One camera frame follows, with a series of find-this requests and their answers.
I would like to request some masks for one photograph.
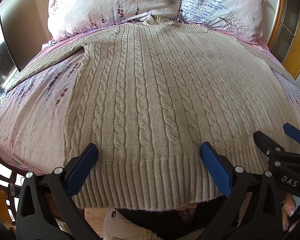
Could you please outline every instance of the blue rubber pad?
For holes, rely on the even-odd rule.
[[[229,197],[232,191],[231,177],[208,144],[201,144],[200,157],[213,178],[218,190],[225,194],[226,197]]]
[[[77,195],[98,158],[98,148],[91,145],[67,179],[67,195]]]
[[[300,143],[300,131],[289,123],[283,125],[284,132],[296,142]]]

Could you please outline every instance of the beige cable knit sweater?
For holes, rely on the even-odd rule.
[[[83,67],[64,117],[64,164],[90,142],[99,157],[77,206],[167,210],[217,197],[199,157],[204,141],[255,173],[267,167],[257,130],[300,151],[282,128],[297,121],[270,71],[275,63],[233,37],[151,16],[67,44],[18,81],[81,46]]]

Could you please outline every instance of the pillow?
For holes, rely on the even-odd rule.
[[[56,41],[77,33],[144,21],[151,14],[176,18],[181,0],[49,0],[48,29]]]
[[[262,9],[266,0],[182,0],[180,14],[185,21],[231,34],[257,44],[262,36]]]

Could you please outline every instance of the finger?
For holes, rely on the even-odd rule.
[[[292,194],[287,193],[286,197],[283,202],[283,208],[287,212],[289,216],[292,216],[295,209],[296,209],[296,203],[294,202],[292,198]]]
[[[286,232],[289,226],[288,214],[283,207],[281,207],[281,211],[282,211],[282,231]]]
[[[289,228],[289,232],[291,232],[295,228],[295,226],[297,225],[298,222],[299,222],[299,220],[297,222],[293,223],[293,225]]]

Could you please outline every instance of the mattress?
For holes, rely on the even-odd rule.
[[[33,60],[82,35],[43,49]],[[283,66],[270,54],[266,44],[253,46]],[[0,156],[7,163],[36,173],[50,173],[63,164],[62,128],[67,99],[81,67],[84,50],[13,88],[0,107]],[[287,96],[300,128],[300,90],[272,70]]]

